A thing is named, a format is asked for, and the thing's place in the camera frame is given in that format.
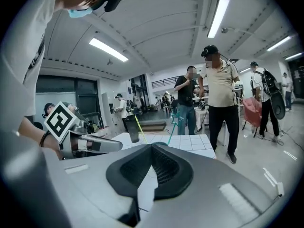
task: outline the blue jeans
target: blue jeans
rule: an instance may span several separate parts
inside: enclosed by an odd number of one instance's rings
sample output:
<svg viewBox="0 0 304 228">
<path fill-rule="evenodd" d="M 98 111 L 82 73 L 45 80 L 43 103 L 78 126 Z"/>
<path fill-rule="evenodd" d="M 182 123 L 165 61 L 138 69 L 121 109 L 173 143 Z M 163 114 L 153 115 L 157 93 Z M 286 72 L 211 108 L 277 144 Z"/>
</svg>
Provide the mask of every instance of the blue jeans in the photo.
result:
<svg viewBox="0 0 304 228">
<path fill-rule="evenodd" d="M 290 91 L 286 91 L 285 101 L 286 101 L 286 108 L 291 110 L 291 92 Z"/>
<path fill-rule="evenodd" d="M 184 104 L 182 105 L 178 104 L 177 108 L 180 112 L 180 116 L 184 118 L 183 121 L 179 122 L 177 134 L 185 135 L 185 125 L 186 125 L 186 121 L 188 121 L 189 135 L 194 135 L 194 129 L 196 124 L 194 106 L 186 106 Z"/>
</svg>

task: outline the teal star-shaped object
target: teal star-shaped object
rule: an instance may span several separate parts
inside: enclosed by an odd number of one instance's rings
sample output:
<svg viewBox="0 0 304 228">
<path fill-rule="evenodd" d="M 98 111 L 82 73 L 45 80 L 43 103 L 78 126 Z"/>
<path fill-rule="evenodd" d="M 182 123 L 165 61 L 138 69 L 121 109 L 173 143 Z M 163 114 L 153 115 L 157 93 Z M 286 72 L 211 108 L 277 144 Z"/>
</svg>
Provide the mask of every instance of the teal star-shaped object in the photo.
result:
<svg viewBox="0 0 304 228">
<path fill-rule="evenodd" d="M 172 116 L 172 122 L 171 123 L 175 124 L 177 126 L 179 126 L 179 122 L 181 122 L 182 120 L 184 120 L 184 118 L 180 116 L 180 112 L 177 112 L 176 114 L 171 114 L 171 116 Z"/>
</svg>

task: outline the fluorescent light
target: fluorescent light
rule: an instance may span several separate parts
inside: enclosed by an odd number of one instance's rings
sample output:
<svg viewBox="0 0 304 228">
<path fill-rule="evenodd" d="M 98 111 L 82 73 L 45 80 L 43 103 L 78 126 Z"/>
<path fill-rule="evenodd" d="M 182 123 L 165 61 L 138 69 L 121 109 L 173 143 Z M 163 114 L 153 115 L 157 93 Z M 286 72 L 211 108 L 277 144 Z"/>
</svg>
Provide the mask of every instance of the fluorescent light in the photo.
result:
<svg viewBox="0 0 304 228">
<path fill-rule="evenodd" d="M 286 38 L 284 38 L 283 40 L 279 41 L 278 43 L 274 44 L 272 47 L 268 48 L 267 51 L 271 51 L 273 49 L 275 49 L 276 47 L 278 47 L 279 45 L 285 43 L 286 41 L 288 41 L 289 39 L 291 39 L 290 36 L 287 36 Z"/>
<path fill-rule="evenodd" d="M 224 18 L 229 1 L 230 0 L 218 0 L 215 16 L 213 18 L 211 28 L 207 34 L 208 38 L 215 37 L 215 35 L 219 29 L 219 26 Z"/>
<path fill-rule="evenodd" d="M 251 68 L 249 67 L 249 68 L 247 68 L 247 69 L 244 69 L 244 70 L 240 71 L 240 74 L 243 73 L 243 72 L 248 71 L 249 69 L 251 69 Z"/>
<path fill-rule="evenodd" d="M 286 57 L 285 60 L 292 59 L 292 58 L 297 57 L 297 56 L 302 55 L 302 54 L 303 54 L 303 52 L 300 52 L 300 53 L 295 54 L 295 55 L 292 55 L 292 56 L 290 56 L 290 57 Z"/>
<path fill-rule="evenodd" d="M 128 61 L 128 59 L 125 56 L 121 55 L 118 51 L 115 51 L 113 48 L 107 46 L 105 43 L 102 43 L 96 38 L 93 38 L 89 44 L 111 54 L 112 56 L 118 58 L 123 62 Z"/>
</svg>

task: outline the blue face mask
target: blue face mask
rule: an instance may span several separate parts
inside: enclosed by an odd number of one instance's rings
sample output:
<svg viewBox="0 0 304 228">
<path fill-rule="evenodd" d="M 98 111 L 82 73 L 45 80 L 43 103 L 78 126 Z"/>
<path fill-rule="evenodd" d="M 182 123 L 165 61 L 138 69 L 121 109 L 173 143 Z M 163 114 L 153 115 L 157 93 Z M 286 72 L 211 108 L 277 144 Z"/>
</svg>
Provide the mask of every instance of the blue face mask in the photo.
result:
<svg viewBox="0 0 304 228">
<path fill-rule="evenodd" d="M 83 17 L 87 14 L 91 14 L 93 10 L 91 8 L 88 8 L 86 10 L 73 10 L 73 9 L 68 9 L 67 10 L 71 18 L 80 18 Z"/>
</svg>

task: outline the pink chair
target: pink chair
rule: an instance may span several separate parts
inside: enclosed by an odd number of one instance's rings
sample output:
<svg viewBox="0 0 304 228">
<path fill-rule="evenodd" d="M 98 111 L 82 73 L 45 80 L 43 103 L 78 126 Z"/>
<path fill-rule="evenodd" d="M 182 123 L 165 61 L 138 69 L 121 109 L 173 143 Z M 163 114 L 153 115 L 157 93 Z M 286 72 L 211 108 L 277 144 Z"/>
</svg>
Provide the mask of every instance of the pink chair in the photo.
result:
<svg viewBox="0 0 304 228">
<path fill-rule="evenodd" d="M 244 106 L 244 118 L 245 118 L 245 124 L 243 126 L 243 129 L 245 128 L 245 125 L 247 121 L 256 127 L 256 132 L 253 137 L 256 136 L 257 128 L 261 125 L 261 119 L 262 119 L 262 104 L 257 101 L 254 97 L 250 97 L 247 99 L 243 99 L 243 106 Z"/>
</svg>

